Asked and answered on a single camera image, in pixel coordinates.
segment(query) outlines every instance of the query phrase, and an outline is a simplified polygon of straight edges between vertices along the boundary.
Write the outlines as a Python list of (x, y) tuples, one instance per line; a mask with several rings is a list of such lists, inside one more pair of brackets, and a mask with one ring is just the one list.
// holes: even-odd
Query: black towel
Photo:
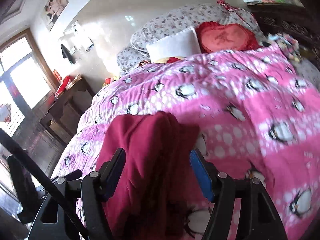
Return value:
[(69, 50), (66, 48), (66, 46), (64, 46), (63, 44), (61, 44), (61, 50), (62, 50), (62, 56), (63, 58), (67, 58), (71, 65), (76, 63), (76, 61), (74, 60), (74, 58), (71, 56)]

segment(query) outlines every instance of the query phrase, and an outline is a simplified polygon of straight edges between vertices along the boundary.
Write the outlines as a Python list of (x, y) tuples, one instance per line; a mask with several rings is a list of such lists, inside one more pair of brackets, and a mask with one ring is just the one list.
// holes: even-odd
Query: black pole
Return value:
[(66, 212), (74, 226), (82, 237), (88, 240), (88, 231), (74, 212), (69, 202), (56, 188), (51, 180), (43, 173), (39, 166), (26, 154), (21, 147), (0, 128), (0, 144), (4, 146), (45, 188), (45, 190), (57, 201)]

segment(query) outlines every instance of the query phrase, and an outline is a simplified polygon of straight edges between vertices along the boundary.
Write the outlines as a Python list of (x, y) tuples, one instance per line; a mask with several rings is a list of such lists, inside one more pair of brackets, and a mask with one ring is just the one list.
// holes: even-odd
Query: red towel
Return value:
[(114, 236), (164, 239), (181, 236), (186, 183), (197, 185), (189, 164), (199, 127), (179, 124), (172, 114), (122, 115), (110, 124), (97, 169), (117, 148), (126, 163), (115, 194), (104, 205)]

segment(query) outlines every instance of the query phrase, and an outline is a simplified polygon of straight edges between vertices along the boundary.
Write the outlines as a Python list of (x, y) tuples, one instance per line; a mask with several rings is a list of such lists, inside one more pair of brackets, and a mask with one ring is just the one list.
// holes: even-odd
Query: black clamp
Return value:
[(198, 149), (190, 163), (205, 198), (215, 203), (202, 240), (225, 240), (230, 230), (236, 198), (241, 198), (236, 240), (287, 240), (280, 216), (258, 178), (233, 179), (207, 162)]

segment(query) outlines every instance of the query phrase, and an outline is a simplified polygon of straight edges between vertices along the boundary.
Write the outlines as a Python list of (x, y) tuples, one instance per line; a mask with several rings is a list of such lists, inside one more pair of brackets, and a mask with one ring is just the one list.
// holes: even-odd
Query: red heart-shaped pillow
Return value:
[(254, 33), (239, 24), (220, 25), (204, 22), (196, 30), (201, 51), (211, 53), (224, 49), (257, 49)]

